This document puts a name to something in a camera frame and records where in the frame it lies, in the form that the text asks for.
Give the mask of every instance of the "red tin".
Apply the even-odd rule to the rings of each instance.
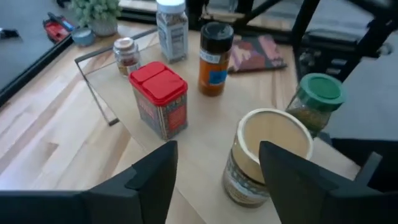
[[[187,127],[188,85],[161,62],[151,62],[130,73],[141,119],[162,139]]]

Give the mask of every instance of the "potted plant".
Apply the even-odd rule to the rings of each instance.
[[[79,24],[88,25],[96,35],[104,37],[118,31],[119,0],[72,0],[70,7],[75,11]]]

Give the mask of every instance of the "red tool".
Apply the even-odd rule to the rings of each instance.
[[[55,16],[51,12],[48,15],[50,19],[43,21],[43,27],[47,37],[56,44],[63,40],[74,27],[63,16]]]

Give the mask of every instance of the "green lid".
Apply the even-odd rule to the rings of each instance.
[[[309,108],[319,111],[335,111],[345,101],[341,82],[322,73],[304,76],[300,81],[297,97]]]

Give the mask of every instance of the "green plant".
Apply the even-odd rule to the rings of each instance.
[[[94,20],[115,21],[121,13],[119,0],[72,0],[70,8],[81,26]]]

